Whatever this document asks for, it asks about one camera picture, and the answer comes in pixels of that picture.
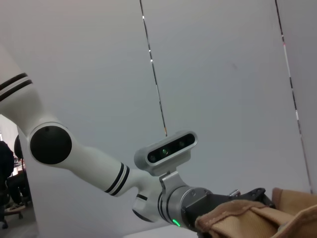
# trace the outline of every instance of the brown cloth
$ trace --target brown cloth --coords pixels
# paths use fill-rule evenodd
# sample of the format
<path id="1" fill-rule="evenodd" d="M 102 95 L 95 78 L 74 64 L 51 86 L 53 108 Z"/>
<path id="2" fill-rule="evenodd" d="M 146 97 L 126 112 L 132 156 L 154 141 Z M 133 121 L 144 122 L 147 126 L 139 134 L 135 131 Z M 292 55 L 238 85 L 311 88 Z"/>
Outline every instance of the brown cloth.
<path id="1" fill-rule="evenodd" d="M 276 209 L 234 200 L 198 217 L 196 228 L 213 238 L 317 238 L 317 196 L 273 189 Z"/>

